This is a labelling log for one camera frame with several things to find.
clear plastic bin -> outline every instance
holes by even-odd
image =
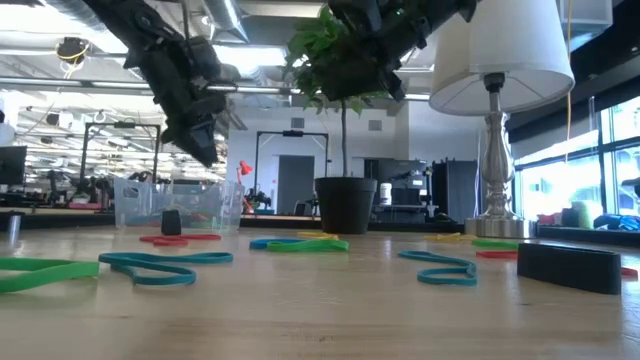
[[[223,181],[216,185],[156,185],[117,178],[114,181],[116,226],[159,227],[164,210],[178,210],[183,228],[237,230],[244,187]]]

computer monitor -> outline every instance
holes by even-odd
[[[0,146],[0,185],[22,184],[26,160],[26,146]]]

door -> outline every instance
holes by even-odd
[[[313,196],[313,156],[281,155],[278,170],[278,214],[293,215],[297,203],[305,203]],[[305,215],[311,215],[307,205]]]

table lamp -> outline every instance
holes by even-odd
[[[436,111],[485,116],[482,178],[487,211],[465,222],[468,234],[528,238],[535,223],[511,210],[515,170],[505,137],[507,113],[556,101],[575,85],[555,0],[484,0],[471,23],[440,29],[430,104]]]

green rubber band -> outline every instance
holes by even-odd
[[[267,250],[273,252],[347,252],[349,251],[349,243],[342,240],[309,240],[293,244],[272,242],[267,244]]]
[[[507,242],[507,241],[494,241],[494,240],[486,240],[486,239],[476,239],[476,240],[473,240],[471,242],[471,245],[477,246],[477,247],[485,247],[485,248],[518,250],[518,246],[520,245],[520,243]]]
[[[0,278],[0,293],[32,289],[67,279],[98,276],[100,263],[29,258],[0,258],[0,270],[28,271]]]

